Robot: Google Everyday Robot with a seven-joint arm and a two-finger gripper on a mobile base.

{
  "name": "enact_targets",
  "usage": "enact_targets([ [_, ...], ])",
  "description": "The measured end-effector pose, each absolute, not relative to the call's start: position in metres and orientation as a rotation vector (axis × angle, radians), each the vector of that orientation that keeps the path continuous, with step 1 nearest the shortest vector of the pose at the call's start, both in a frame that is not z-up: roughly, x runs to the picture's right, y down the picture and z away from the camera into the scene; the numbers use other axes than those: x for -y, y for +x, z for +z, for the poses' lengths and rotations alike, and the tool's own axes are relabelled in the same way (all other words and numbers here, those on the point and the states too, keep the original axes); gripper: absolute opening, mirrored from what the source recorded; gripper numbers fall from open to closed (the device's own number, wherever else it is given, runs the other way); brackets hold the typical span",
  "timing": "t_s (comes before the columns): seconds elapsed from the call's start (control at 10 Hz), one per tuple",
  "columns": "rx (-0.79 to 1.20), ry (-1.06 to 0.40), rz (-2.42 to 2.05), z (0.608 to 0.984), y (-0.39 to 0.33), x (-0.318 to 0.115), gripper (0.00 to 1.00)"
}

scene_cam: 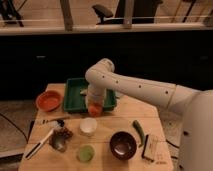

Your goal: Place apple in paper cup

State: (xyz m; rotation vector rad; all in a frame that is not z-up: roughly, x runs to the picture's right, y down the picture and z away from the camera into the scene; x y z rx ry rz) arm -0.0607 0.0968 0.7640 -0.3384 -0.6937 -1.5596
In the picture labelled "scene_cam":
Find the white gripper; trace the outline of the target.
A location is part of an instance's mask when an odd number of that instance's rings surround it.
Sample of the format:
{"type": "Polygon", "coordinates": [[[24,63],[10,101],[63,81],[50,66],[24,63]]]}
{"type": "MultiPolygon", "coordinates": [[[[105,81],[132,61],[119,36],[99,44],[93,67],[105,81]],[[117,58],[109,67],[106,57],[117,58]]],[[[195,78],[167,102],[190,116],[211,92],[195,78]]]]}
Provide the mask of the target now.
{"type": "Polygon", "coordinates": [[[86,94],[86,106],[89,107],[91,104],[98,104],[104,106],[106,98],[106,89],[101,88],[92,84],[89,84],[87,87],[86,94]]]}

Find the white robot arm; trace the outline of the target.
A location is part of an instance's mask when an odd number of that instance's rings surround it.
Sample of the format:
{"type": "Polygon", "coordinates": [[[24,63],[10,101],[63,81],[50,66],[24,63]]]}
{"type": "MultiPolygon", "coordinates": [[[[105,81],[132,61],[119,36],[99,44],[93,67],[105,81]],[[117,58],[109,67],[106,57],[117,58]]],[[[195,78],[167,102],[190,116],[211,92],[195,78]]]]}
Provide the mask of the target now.
{"type": "Polygon", "coordinates": [[[89,83],[87,104],[103,105],[105,90],[114,90],[183,117],[178,171],[213,171],[213,90],[116,74],[103,58],[85,73],[89,83]]]}

